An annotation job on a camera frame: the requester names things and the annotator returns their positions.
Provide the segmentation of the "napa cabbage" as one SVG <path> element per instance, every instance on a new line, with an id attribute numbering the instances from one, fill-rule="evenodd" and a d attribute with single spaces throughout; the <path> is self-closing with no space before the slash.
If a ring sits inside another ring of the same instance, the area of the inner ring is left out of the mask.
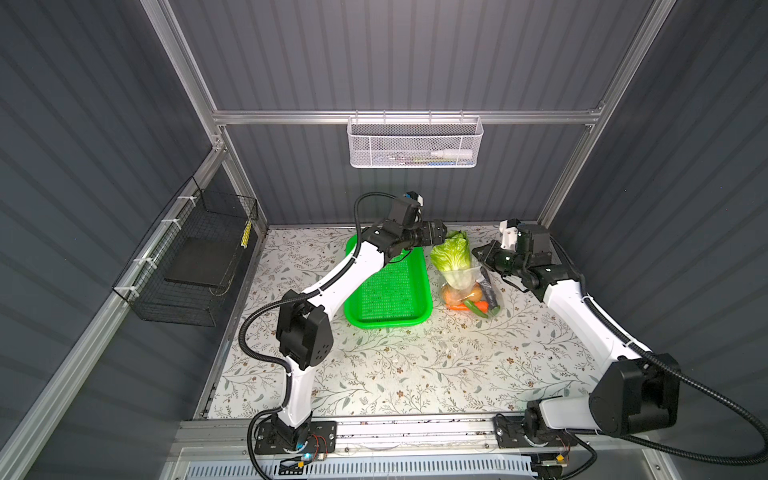
<path id="1" fill-rule="evenodd" d="M 447 284 L 460 291 L 472 287 L 479 273 L 465 231 L 449 232 L 443 244 L 431 249 L 430 261 Z"/>

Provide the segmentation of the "clear zip top bag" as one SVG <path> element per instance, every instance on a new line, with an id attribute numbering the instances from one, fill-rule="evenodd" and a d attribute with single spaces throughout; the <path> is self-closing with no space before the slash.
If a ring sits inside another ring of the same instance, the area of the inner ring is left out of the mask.
<path id="1" fill-rule="evenodd" d="M 430 261 L 443 279 L 441 297 L 447 308 L 489 319 L 501 310 L 501 302 L 490 275 L 472 256 L 463 231 L 453 231 L 434 246 Z"/>

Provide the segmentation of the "orange carrot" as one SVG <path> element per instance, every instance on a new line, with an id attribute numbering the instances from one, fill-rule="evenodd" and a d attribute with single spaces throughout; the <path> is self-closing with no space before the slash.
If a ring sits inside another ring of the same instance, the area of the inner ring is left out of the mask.
<path id="1" fill-rule="evenodd" d="M 448 308 L 454 311 L 471 311 L 477 315 L 485 316 L 488 313 L 489 305 L 486 301 L 465 301 L 460 304 L 448 305 Z"/>

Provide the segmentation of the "green plastic basket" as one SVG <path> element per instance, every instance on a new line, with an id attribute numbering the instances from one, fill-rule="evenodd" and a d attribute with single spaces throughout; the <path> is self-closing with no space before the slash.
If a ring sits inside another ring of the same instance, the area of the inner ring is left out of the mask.
<path id="1" fill-rule="evenodd" d="M 344 303 L 348 323 L 360 329 L 412 327 L 432 315 L 432 291 L 422 247 L 405 252 L 368 278 Z"/>

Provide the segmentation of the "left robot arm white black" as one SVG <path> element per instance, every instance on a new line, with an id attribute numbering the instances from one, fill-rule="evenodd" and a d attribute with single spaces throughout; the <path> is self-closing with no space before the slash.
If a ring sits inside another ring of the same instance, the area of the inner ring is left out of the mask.
<path id="1" fill-rule="evenodd" d="M 283 296 L 288 304 L 279 308 L 276 338 L 287 362 L 288 391 L 277 418 L 290 429 L 309 422 L 315 370 L 333 348 L 331 320 L 339 308 L 403 251 L 440 245 L 446 239 L 442 221 L 422 217 L 423 199 L 418 193 L 369 192 L 355 201 L 353 212 L 372 197 L 391 201 L 388 215 L 366 228 L 356 222 L 356 243 L 343 261 L 304 291 Z"/>

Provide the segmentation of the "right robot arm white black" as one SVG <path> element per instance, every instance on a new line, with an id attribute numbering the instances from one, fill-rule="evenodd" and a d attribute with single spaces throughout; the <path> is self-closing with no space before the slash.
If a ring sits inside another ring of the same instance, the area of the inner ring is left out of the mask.
<path id="1" fill-rule="evenodd" d="M 594 358 L 598 373 L 587 394 L 531 402 L 525 413 L 527 434 L 588 430 L 621 437 L 673 426 L 678 363 L 667 354 L 661 355 L 661 366 L 643 357 L 647 346 L 588 294 L 585 277 L 547 228 L 511 219 L 501 222 L 499 231 L 500 239 L 474 248 L 473 256 L 564 321 Z"/>

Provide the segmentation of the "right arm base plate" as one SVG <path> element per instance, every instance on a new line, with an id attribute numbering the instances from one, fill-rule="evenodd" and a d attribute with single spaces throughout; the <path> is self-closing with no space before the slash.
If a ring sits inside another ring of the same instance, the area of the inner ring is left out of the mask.
<path id="1" fill-rule="evenodd" d="M 535 414 L 497 413 L 492 419 L 493 432 L 500 448 L 564 447 L 569 449 L 577 442 L 568 434 L 546 427 Z"/>

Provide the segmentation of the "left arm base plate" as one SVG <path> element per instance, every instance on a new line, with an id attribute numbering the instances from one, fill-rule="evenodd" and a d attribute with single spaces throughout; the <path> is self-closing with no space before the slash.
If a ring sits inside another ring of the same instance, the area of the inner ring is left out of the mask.
<path id="1" fill-rule="evenodd" d="M 279 419 L 266 420 L 254 434 L 254 452 L 258 455 L 288 453 L 333 453 L 336 449 L 338 423 L 308 420 L 297 428 Z"/>

